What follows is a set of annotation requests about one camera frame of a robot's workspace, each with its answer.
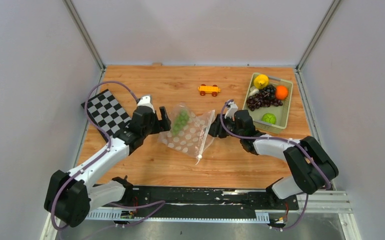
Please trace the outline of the green fake grapes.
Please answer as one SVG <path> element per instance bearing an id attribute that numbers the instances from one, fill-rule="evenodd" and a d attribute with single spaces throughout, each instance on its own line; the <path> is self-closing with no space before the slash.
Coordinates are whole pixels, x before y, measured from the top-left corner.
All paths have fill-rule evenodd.
<path id="1" fill-rule="evenodd" d="M 178 115 L 175 117 L 173 126 L 171 127 L 172 134 L 177 136 L 181 130 L 187 126 L 190 120 L 189 112 L 185 109 L 181 109 Z"/>

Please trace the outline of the clear zip top bag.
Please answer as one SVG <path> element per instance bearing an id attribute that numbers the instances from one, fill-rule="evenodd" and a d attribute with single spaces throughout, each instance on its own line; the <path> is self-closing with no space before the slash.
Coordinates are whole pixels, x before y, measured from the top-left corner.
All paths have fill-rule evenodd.
<path id="1" fill-rule="evenodd" d="M 190 116 L 187 126 L 178 135 L 172 134 L 172 126 L 175 117 L 180 110 L 187 110 Z M 204 151 L 213 143 L 214 138 L 208 134 L 211 124 L 216 118 L 215 110 L 207 111 L 203 114 L 195 114 L 184 102 L 181 102 L 168 114 L 171 121 L 169 131 L 161 132 L 158 142 L 170 149 L 183 153 L 196 159 L 198 164 L 203 159 Z"/>

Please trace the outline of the white fake garlic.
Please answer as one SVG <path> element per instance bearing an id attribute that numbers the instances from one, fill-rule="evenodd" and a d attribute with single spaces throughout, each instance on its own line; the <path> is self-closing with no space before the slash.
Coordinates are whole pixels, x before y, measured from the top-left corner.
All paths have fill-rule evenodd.
<path id="1" fill-rule="evenodd" d="M 256 88 L 255 86 L 252 86 L 249 89 L 248 96 L 249 97 L 254 96 L 254 95 L 258 94 L 259 92 L 260 92 L 260 90 L 258 88 Z"/>

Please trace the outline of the fake green lime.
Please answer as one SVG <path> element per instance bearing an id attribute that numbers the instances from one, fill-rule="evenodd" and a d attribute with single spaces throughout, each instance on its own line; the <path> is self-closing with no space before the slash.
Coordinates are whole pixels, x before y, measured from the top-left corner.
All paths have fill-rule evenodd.
<path id="1" fill-rule="evenodd" d="M 277 117 L 273 113 L 265 113 L 261 120 L 265 123 L 275 125 L 277 123 Z"/>

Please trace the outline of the dark purple fake grapes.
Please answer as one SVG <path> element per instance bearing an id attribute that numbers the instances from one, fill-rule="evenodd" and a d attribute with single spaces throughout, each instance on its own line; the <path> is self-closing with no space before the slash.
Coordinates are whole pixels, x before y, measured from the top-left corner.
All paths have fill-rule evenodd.
<path id="1" fill-rule="evenodd" d="M 276 87 L 269 84 L 267 87 L 260 89 L 259 93 L 253 96 L 247 96 L 245 99 L 246 107 L 255 111 L 260 108 L 280 107 L 284 105 L 282 100 L 275 97 Z"/>

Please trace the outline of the fake yellow lemon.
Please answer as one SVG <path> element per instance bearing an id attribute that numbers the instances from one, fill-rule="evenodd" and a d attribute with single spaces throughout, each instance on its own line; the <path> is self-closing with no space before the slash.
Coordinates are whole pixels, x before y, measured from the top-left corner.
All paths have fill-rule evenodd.
<path id="1" fill-rule="evenodd" d="M 270 79 L 265 74 L 259 74 L 253 79 L 253 86 L 256 89 L 263 89 L 269 85 Z"/>

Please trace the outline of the fake orange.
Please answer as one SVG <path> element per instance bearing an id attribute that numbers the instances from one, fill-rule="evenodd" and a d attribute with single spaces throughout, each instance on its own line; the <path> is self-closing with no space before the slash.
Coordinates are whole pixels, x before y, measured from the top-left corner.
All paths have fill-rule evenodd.
<path id="1" fill-rule="evenodd" d="M 275 98 L 284 101 L 289 96 L 289 89 L 284 85 L 278 85 L 275 88 Z"/>

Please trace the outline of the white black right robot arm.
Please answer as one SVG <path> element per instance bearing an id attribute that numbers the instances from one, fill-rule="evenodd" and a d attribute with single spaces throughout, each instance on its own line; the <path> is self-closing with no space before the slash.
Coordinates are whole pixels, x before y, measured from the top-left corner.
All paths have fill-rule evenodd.
<path id="1" fill-rule="evenodd" d="M 215 138 L 236 137 L 243 149 L 254 155 L 272 156 L 287 163 L 291 175 L 281 178 L 266 188 L 266 202 L 278 209 L 286 198 L 331 187 L 331 180 L 339 170 L 319 142 L 312 136 L 286 139 L 271 136 L 256 129 L 247 110 L 236 111 L 232 117 L 218 114 L 208 134 Z"/>

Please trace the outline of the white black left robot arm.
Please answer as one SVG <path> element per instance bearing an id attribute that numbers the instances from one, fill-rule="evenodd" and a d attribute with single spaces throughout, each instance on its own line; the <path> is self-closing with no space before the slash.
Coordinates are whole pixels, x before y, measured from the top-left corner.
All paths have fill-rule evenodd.
<path id="1" fill-rule="evenodd" d="M 51 175 L 44 209 L 68 226 L 82 223 L 90 211 L 111 203 L 131 206 L 133 185 L 127 178 L 114 177 L 106 184 L 97 181 L 116 163 L 130 156 L 143 145 L 149 135 L 171 129 L 166 108 L 159 107 L 161 119 L 149 106 L 138 106 L 127 125 L 110 137 L 107 144 L 81 165 L 67 172 L 57 170 Z"/>

